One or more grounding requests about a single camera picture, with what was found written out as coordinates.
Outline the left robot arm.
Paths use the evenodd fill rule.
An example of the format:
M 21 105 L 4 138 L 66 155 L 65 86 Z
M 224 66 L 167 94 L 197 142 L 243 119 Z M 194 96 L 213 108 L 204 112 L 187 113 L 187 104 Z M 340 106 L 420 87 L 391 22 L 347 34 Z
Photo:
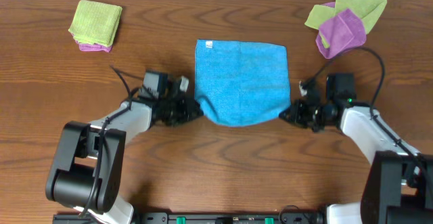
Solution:
M 45 196 L 97 223 L 142 223 L 143 215 L 119 194 L 127 144 L 156 122 L 176 127 L 203 115 L 179 84 L 163 97 L 127 89 L 119 109 L 92 122 L 64 125 L 51 163 Z

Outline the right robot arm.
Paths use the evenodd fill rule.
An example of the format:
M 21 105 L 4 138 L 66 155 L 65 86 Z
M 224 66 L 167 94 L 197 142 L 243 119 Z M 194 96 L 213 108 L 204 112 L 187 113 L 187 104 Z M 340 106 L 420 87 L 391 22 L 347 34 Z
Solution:
M 279 118 L 317 133 L 335 126 L 360 149 L 371 168 L 360 202 L 331 204 L 304 216 L 306 223 L 431 223 L 432 157 L 410 146 L 369 104 L 356 100 L 351 73 L 329 74 L 322 103 L 315 79 L 299 84 Z

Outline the blue microfiber cloth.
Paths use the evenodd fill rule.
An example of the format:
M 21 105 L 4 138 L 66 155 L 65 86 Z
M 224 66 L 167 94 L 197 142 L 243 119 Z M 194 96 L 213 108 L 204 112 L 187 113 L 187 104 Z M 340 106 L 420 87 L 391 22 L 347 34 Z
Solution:
M 199 40 L 194 95 L 204 116 L 218 125 L 246 127 L 277 118 L 291 104 L 286 47 Z

